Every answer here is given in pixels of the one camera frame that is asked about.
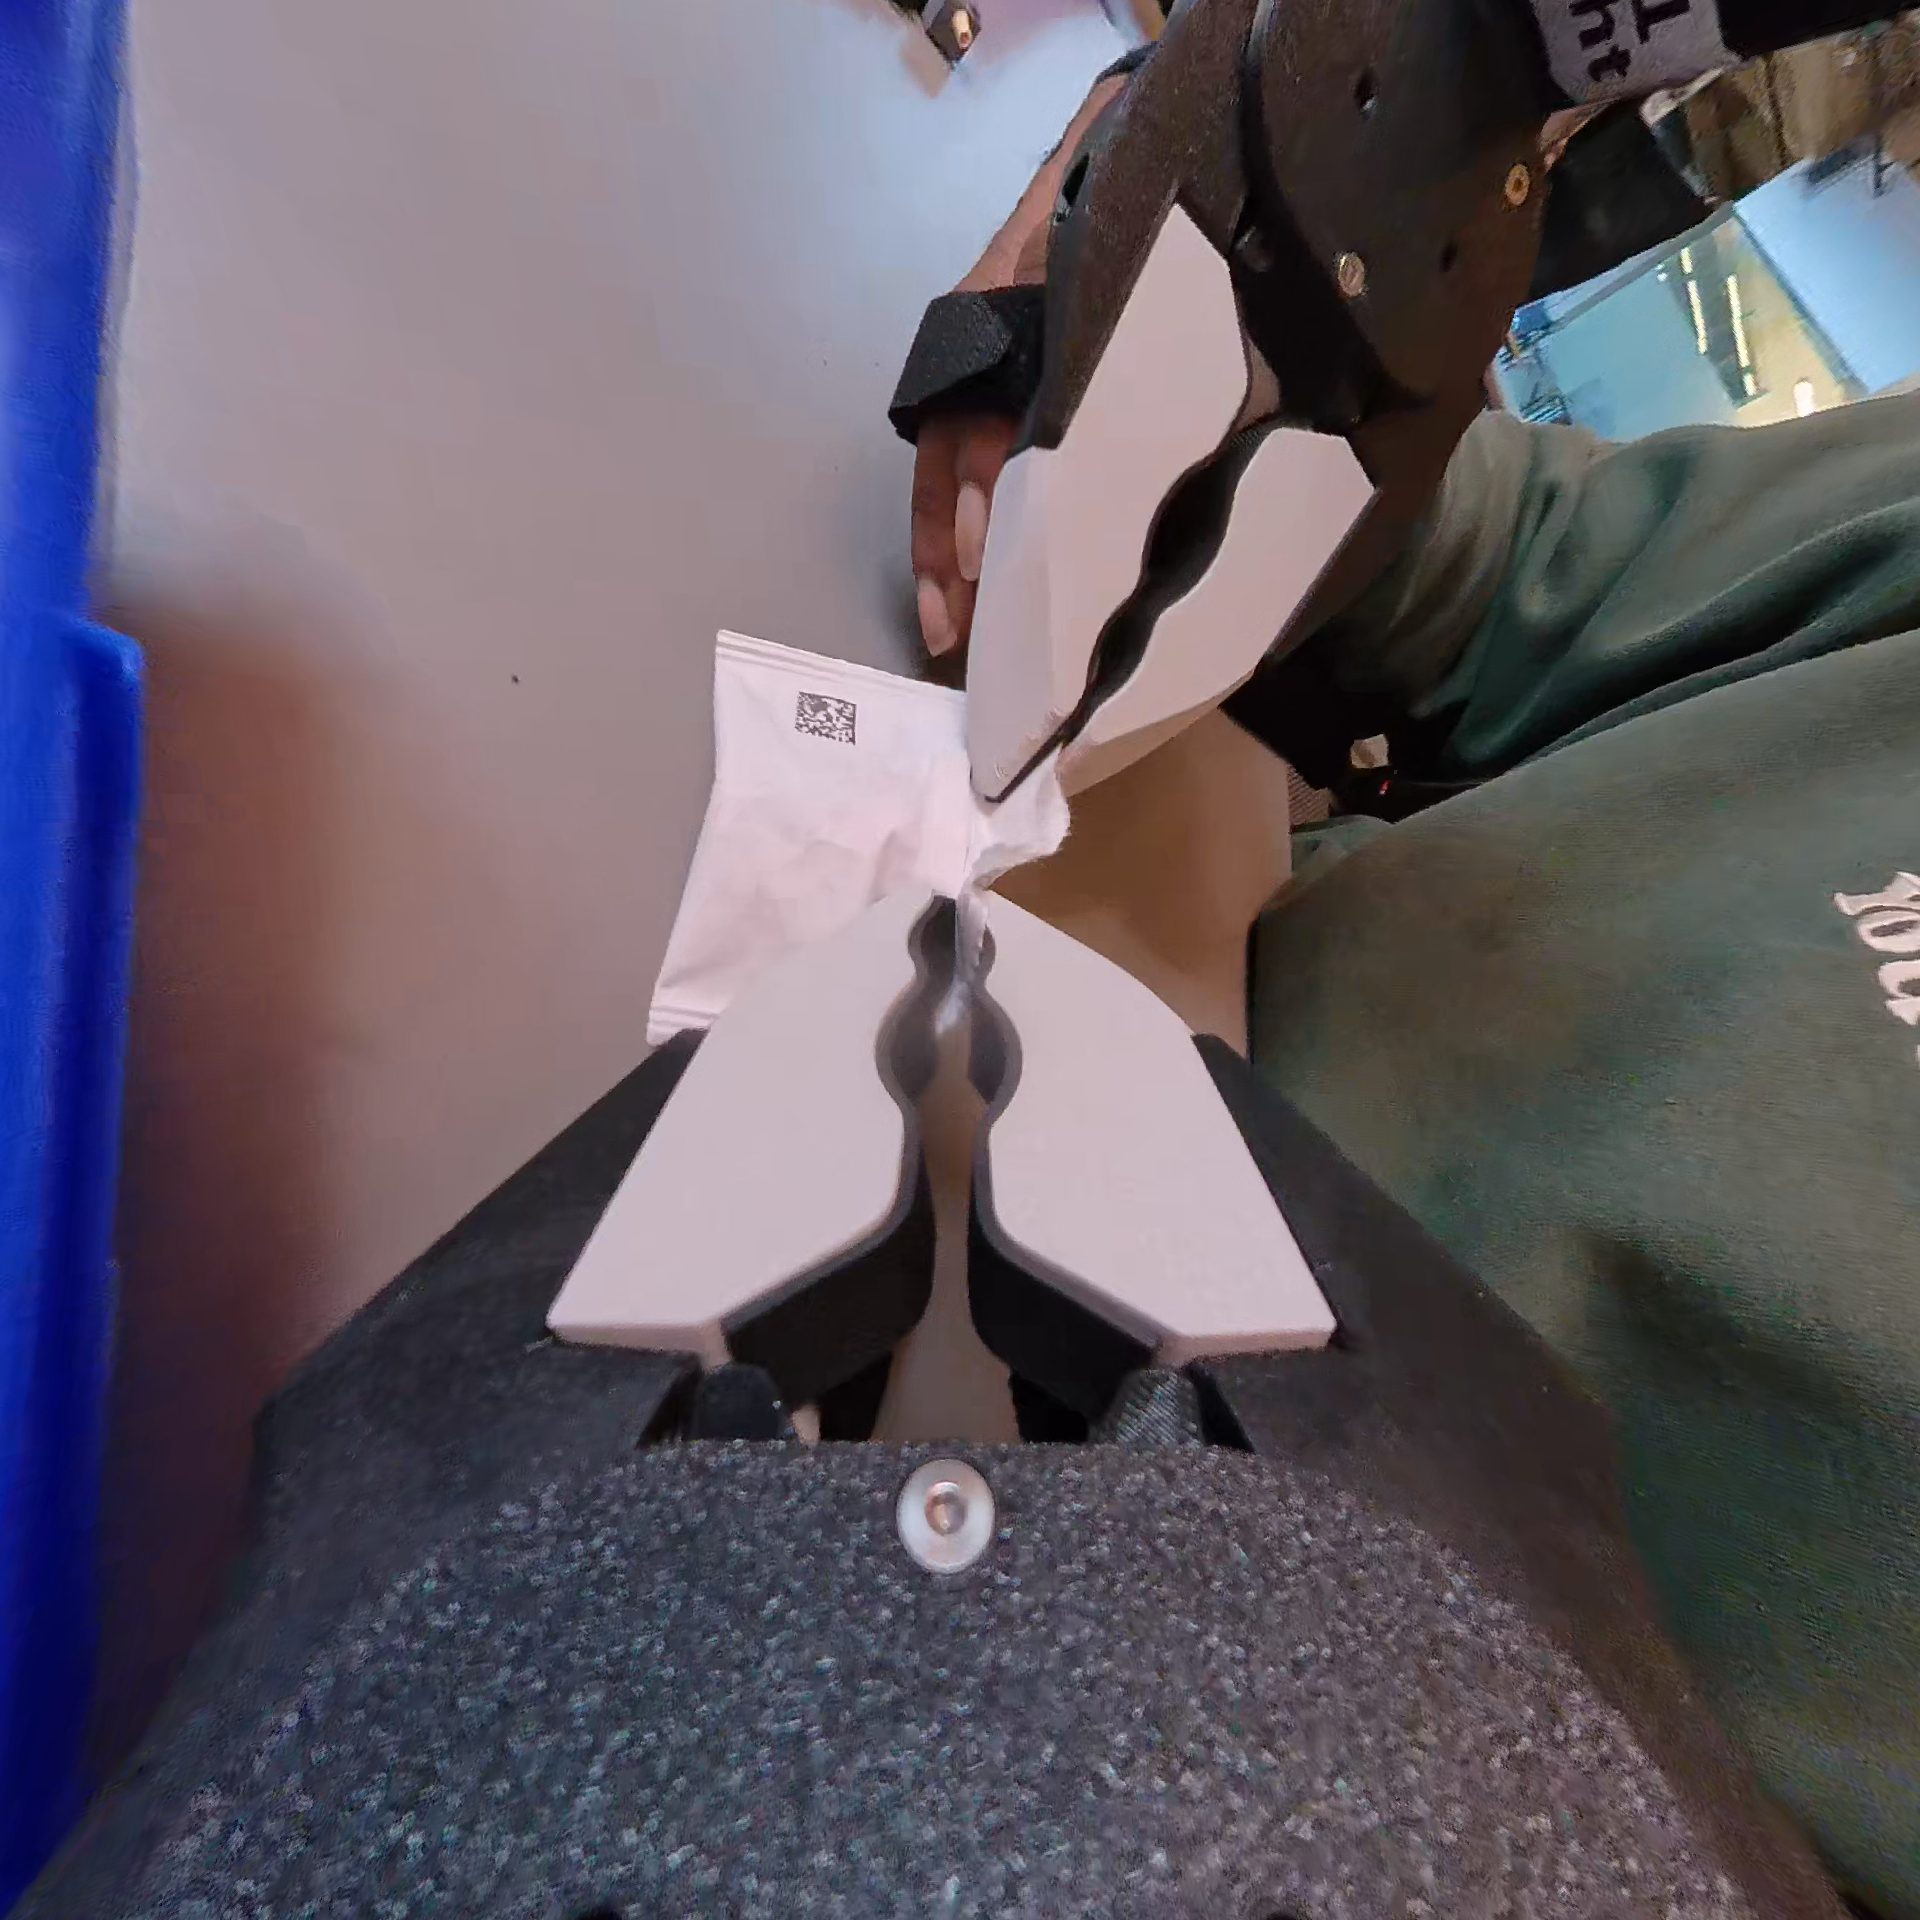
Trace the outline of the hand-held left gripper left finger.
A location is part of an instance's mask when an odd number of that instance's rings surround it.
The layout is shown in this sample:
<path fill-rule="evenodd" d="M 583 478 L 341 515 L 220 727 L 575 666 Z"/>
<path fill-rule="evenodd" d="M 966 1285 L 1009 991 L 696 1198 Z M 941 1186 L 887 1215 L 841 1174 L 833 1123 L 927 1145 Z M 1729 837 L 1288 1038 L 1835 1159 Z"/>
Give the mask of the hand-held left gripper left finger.
<path fill-rule="evenodd" d="M 887 1357 L 932 1299 L 922 1095 L 954 902 L 898 890 L 688 1043 L 550 1328 L 691 1357 Z"/>

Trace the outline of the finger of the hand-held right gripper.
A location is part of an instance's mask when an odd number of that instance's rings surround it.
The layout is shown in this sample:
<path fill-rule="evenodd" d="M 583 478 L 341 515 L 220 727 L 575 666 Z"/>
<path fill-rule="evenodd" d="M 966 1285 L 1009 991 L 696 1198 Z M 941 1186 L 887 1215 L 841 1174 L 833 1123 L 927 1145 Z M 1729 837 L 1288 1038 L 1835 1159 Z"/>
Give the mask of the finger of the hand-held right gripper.
<path fill-rule="evenodd" d="M 1164 504 L 1225 448 L 1248 384 L 1229 261 L 1168 205 L 1057 445 L 1021 448 L 995 481 L 966 648 L 980 795 L 1005 795 L 1057 739 L 1084 739 L 1066 783 L 1096 783 L 1252 679 L 1254 664 L 1229 666 L 1225 642 L 1181 620 L 1119 673 L 1113 718 L 1076 718 Z"/>
<path fill-rule="evenodd" d="M 1279 425 L 1237 470 L 1225 533 L 1185 587 L 1153 587 L 1133 656 L 1062 747 L 1076 799 L 1219 709 L 1305 606 L 1374 498 L 1354 448 Z"/>

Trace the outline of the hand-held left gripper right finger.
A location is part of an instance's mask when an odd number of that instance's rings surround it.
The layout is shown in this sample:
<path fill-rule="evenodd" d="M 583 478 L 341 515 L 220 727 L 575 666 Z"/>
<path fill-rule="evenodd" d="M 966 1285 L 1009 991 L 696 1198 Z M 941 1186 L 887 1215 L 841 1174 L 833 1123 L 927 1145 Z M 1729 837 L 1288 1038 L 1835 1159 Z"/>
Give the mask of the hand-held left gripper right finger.
<path fill-rule="evenodd" d="M 1331 1307 L 1181 1016 L 1005 897 L 966 931 L 983 1344 L 1011 1367 L 1326 1348 Z"/>

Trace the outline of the small numbered paper bag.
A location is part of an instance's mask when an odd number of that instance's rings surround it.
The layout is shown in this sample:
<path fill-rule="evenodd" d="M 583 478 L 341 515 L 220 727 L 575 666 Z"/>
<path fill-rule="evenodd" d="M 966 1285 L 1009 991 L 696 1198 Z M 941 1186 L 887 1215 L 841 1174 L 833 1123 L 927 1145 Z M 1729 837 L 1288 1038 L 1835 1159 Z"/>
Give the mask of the small numbered paper bag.
<path fill-rule="evenodd" d="M 1055 762 L 1002 803 L 966 764 L 966 696 L 721 629 L 715 770 L 648 1043 L 712 1024 L 784 954 L 898 890 L 961 897 L 1057 852 Z"/>

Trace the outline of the blue plastic bin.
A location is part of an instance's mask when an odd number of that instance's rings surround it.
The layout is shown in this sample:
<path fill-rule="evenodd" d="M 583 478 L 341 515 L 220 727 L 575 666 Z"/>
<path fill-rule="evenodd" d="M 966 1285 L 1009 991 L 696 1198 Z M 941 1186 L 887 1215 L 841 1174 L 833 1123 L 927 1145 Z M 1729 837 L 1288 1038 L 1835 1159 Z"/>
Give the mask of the blue plastic bin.
<path fill-rule="evenodd" d="M 5 1850 L 95 1660 L 142 648 L 91 617 L 125 2 L 5 2 Z"/>

